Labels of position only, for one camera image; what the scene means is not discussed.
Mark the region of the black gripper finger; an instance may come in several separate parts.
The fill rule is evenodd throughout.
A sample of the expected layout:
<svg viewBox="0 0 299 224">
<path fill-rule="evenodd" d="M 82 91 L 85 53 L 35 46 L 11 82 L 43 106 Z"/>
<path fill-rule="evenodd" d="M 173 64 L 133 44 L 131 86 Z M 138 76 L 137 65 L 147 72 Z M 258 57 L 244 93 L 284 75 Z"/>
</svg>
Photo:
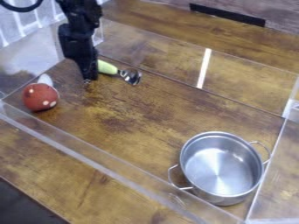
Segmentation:
<svg viewBox="0 0 299 224">
<path fill-rule="evenodd" d="M 99 64 L 98 60 L 93 58 L 87 58 L 82 61 L 82 65 L 79 66 L 83 80 L 86 83 L 91 83 L 99 78 Z"/>
</svg>

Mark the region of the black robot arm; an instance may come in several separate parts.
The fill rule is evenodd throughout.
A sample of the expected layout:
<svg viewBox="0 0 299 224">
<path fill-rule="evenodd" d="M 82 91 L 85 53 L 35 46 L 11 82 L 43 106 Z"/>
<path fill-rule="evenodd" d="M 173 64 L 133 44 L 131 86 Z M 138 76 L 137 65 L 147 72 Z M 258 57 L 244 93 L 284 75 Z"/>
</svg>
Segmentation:
<svg viewBox="0 0 299 224">
<path fill-rule="evenodd" d="M 103 16 L 102 6 L 97 0 L 57 0 L 57 3 L 69 19 L 59 26 L 63 55 L 79 66 L 85 82 L 91 83 L 99 78 L 99 52 L 93 36 Z"/>
</svg>

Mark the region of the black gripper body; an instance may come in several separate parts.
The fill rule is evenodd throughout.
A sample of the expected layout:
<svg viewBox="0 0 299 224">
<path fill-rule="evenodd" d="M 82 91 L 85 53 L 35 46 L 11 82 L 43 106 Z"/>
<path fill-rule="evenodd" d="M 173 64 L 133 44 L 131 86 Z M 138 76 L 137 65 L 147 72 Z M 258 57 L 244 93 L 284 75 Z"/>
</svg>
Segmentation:
<svg viewBox="0 0 299 224">
<path fill-rule="evenodd" d="M 78 38 L 70 26 L 63 24 L 59 27 L 59 41 L 65 57 L 74 60 L 82 70 L 90 70 L 98 56 L 91 36 Z"/>
</svg>

